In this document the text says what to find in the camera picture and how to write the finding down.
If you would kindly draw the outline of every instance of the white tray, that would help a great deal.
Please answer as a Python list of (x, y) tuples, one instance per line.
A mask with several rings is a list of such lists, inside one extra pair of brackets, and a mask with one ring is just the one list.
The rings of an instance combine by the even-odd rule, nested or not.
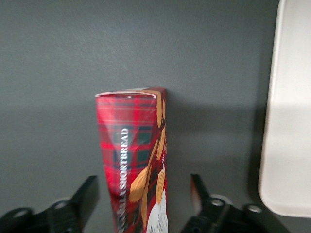
[(311, 217), (311, 0), (281, 0), (259, 194), (273, 212)]

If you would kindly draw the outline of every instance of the dark gray background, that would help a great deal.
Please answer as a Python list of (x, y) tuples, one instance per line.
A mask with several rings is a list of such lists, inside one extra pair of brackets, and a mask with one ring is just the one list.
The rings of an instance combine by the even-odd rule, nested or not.
[[(42, 211), (99, 175), (86, 233), (113, 232), (94, 95), (168, 90), (169, 228), (191, 173), (236, 206), (257, 179), (277, 0), (0, 1), (0, 215)], [(311, 220), (278, 217), (293, 233)]]

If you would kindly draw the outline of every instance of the red tartan box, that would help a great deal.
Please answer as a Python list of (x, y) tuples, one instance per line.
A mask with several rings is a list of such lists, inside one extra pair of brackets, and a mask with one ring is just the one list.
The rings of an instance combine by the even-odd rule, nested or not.
[(166, 90), (96, 95), (116, 233), (167, 233)]

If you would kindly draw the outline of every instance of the white label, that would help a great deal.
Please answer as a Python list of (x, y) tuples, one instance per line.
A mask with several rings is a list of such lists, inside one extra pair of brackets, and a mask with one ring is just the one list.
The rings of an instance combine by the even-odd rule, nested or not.
[(160, 204), (155, 203), (147, 224), (147, 233), (168, 233), (165, 189)]

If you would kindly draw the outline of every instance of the metal screw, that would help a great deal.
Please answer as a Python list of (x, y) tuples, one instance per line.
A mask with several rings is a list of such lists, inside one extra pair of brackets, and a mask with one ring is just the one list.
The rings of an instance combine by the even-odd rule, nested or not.
[(21, 217), (26, 213), (27, 213), (27, 210), (21, 210), (21, 211), (18, 211), (16, 214), (14, 214), (13, 217)]
[(260, 209), (258, 206), (255, 206), (255, 205), (250, 205), (248, 207), (248, 209), (252, 212), (255, 212), (255, 213), (261, 213), (262, 212), (262, 209)]
[(212, 204), (215, 206), (222, 206), (224, 203), (218, 199), (213, 199)]

